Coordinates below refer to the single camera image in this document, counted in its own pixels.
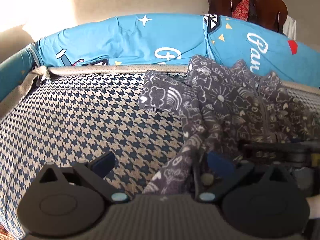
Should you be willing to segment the dark wooden chair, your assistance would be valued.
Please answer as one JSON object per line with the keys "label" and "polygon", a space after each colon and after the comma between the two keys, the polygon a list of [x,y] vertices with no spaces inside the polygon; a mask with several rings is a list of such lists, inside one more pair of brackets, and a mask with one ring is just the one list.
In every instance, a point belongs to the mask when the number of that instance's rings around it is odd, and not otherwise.
{"label": "dark wooden chair", "polygon": [[249,0],[247,22],[283,34],[287,7],[283,0]]}

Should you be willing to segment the houndstooth mattress cover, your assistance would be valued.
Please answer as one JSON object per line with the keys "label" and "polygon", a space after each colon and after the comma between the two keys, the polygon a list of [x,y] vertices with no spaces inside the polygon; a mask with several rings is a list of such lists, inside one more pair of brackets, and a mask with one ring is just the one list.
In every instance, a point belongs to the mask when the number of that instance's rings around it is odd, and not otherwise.
{"label": "houndstooth mattress cover", "polygon": [[[24,237],[16,209],[47,162],[66,167],[104,152],[116,156],[107,182],[130,195],[175,157],[184,138],[180,117],[139,107],[145,74],[54,78],[33,90],[1,120],[1,223]],[[319,115],[319,90],[287,92]]]}

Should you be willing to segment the grey patterned fleece garment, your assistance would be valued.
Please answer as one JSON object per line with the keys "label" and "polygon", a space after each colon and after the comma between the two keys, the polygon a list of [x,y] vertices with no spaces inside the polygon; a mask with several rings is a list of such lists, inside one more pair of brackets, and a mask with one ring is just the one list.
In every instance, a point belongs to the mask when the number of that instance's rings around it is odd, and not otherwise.
{"label": "grey patterned fleece garment", "polygon": [[200,174],[210,172],[207,154],[233,161],[238,142],[285,143],[319,139],[319,115],[290,95],[275,72],[253,74],[243,60],[225,67],[196,55],[186,77],[154,70],[144,76],[139,107],[180,117],[184,143],[153,176],[146,194],[188,192]]}

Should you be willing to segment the blue cartoon bed bumper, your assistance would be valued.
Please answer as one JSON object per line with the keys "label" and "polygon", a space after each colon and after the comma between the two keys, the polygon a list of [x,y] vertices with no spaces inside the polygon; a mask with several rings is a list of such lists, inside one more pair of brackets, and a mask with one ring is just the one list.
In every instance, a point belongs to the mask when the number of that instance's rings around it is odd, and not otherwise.
{"label": "blue cartoon bed bumper", "polygon": [[37,66],[187,64],[194,55],[319,87],[319,53],[251,22],[216,14],[138,14],[63,29],[1,63],[1,98]]}

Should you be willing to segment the white hanging cloth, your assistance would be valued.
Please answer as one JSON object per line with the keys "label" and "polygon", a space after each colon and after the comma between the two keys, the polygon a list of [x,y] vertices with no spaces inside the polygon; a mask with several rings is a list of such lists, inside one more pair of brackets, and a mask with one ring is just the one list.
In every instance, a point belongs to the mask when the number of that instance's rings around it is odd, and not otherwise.
{"label": "white hanging cloth", "polygon": [[297,39],[297,22],[295,19],[287,16],[286,21],[283,24],[283,33],[292,40]]}

